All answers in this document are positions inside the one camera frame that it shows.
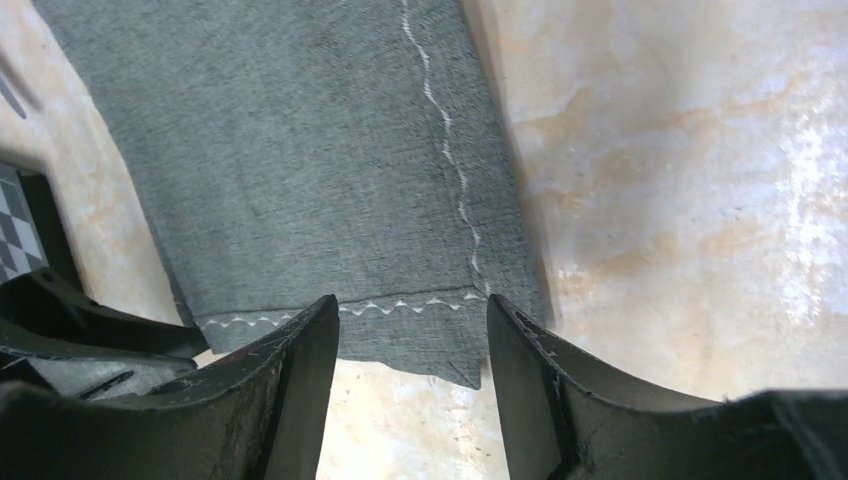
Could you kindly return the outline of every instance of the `beige marble surface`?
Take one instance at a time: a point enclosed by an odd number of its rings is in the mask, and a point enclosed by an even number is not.
[[[169,323],[179,317],[129,173],[88,91],[28,0],[0,0],[3,160],[46,173],[84,287],[95,300]]]
[[[463,3],[558,333],[714,398],[848,386],[848,2]],[[26,121],[0,103],[0,145],[53,177],[87,288],[175,318],[120,155],[27,0],[0,0],[0,54],[31,90]],[[339,361],[330,403],[319,478],[507,478],[487,375]]]
[[[554,329],[712,398],[848,386],[848,2],[479,4]]]

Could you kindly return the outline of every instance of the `tiled floor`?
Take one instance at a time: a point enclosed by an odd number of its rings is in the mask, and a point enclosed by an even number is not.
[[[713,398],[848,387],[848,2],[464,3],[552,328]],[[98,300],[173,321],[79,78],[27,0],[0,4],[0,32],[0,67],[37,92],[25,123],[0,108],[0,151],[49,167]],[[340,361],[319,476],[506,478],[491,380],[473,392]]]

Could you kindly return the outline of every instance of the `gray fabric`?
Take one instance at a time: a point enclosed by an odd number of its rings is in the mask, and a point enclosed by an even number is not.
[[[29,358],[26,361],[44,377],[44,380],[50,386],[65,397],[79,397],[122,373],[132,373],[132,376],[111,388],[91,393],[86,400],[104,400],[132,394],[146,395],[154,387],[174,380],[181,373],[165,365],[153,366],[89,359],[45,360]]]
[[[195,326],[194,316],[191,313],[191,310],[188,308],[188,304],[186,303],[185,293],[183,293],[183,289],[180,287],[180,283],[177,280],[176,273],[174,272],[174,267],[171,264],[171,259],[168,256],[167,252],[162,250],[162,242],[159,240],[159,234],[156,232],[156,228],[154,224],[150,224],[150,234],[153,237],[153,241],[156,244],[156,250],[159,253],[159,259],[162,261],[162,267],[165,270],[165,274],[168,276],[168,282],[171,284],[171,293],[174,295],[174,306],[176,307],[177,314],[180,316],[180,320],[183,322],[183,325],[186,327]]]
[[[486,294],[538,314],[455,0],[34,3],[217,351],[334,293],[340,357],[478,387]]]

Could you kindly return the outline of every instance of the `white thread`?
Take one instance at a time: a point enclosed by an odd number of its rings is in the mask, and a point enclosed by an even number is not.
[[[424,51],[424,47],[418,44],[415,40],[415,36],[412,34],[412,27],[409,25],[409,0],[401,0],[403,4],[403,14],[401,15],[401,26],[403,28],[403,32],[406,34],[406,38],[415,46],[418,50],[418,54],[421,56],[421,61],[424,64],[424,96],[430,100],[436,109],[442,114],[442,120],[445,124],[445,139],[442,141],[442,153],[445,155],[445,158],[448,159],[453,168],[456,170],[457,176],[459,176],[459,184],[460,184],[460,194],[459,200],[457,201],[457,209],[459,210],[459,215],[462,217],[462,221],[468,225],[468,228],[471,229],[471,236],[474,238],[474,246],[471,249],[471,267],[474,268],[474,271],[480,275],[480,278],[483,279],[483,290],[488,296],[491,294],[491,288],[489,287],[489,282],[483,278],[483,272],[480,271],[480,267],[477,265],[477,250],[480,247],[480,234],[477,233],[477,229],[474,228],[474,225],[468,220],[468,215],[465,213],[465,195],[468,191],[468,178],[463,173],[462,169],[459,168],[459,164],[456,163],[453,159],[453,155],[451,155],[450,144],[448,143],[448,139],[450,138],[451,133],[451,124],[453,120],[451,119],[448,112],[446,112],[439,102],[436,101],[436,98],[433,96],[433,91],[430,89],[430,55]]]
[[[472,292],[468,292],[468,293],[465,294],[465,296],[462,298],[462,300],[463,301],[485,300],[485,298],[482,298],[478,295],[475,295]],[[359,317],[363,313],[365,313],[365,311],[368,310],[368,309],[377,309],[383,315],[388,315],[388,314],[394,312],[395,310],[400,310],[401,308],[409,308],[415,313],[421,313],[421,312],[424,311],[424,307],[426,307],[427,305],[445,305],[445,306],[447,306],[448,308],[450,308],[451,310],[454,310],[454,311],[462,308],[462,305],[460,305],[458,303],[445,302],[444,300],[440,300],[440,299],[438,299],[434,296],[430,300],[427,300],[426,302],[424,302],[424,306],[413,307],[413,306],[409,305],[408,303],[404,302],[403,300],[398,300],[397,302],[395,302],[395,304],[393,306],[388,307],[388,308],[383,308],[383,307],[377,305],[376,303],[374,303],[373,301],[369,301],[361,309],[356,309],[356,308],[345,306],[345,305],[339,305],[339,312],[347,312],[347,313],[352,314],[353,316]],[[256,319],[252,319],[252,320],[251,319],[244,319],[244,318],[241,318],[241,317],[235,317],[232,320],[219,321],[219,320],[215,320],[213,318],[213,319],[210,319],[209,321],[207,321],[202,327],[200,327],[200,329],[202,330],[202,329],[208,327],[209,325],[213,325],[213,324],[214,325],[220,325],[221,328],[227,328],[230,325],[232,325],[233,323],[237,323],[237,322],[246,323],[247,325],[249,325],[251,327],[255,327],[256,324],[259,323],[259,322],[269,322],[276,327],[276,326],[280,325],[281,323],[285,322],[286,320],[291,320],[292,318],[294,318],[294,317],[292,317],[289,314],[283,315],[282,317],[280,317],[279,320],[270,319],[270,318],[265,317],[265,316],[262,316],[262,317],[259,317],[259,318],[256,318]]]

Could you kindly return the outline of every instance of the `black and white checkered fabric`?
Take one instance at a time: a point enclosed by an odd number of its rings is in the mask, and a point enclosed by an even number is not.
[[[17,172],[0,164],[0,283],[46,265]]]

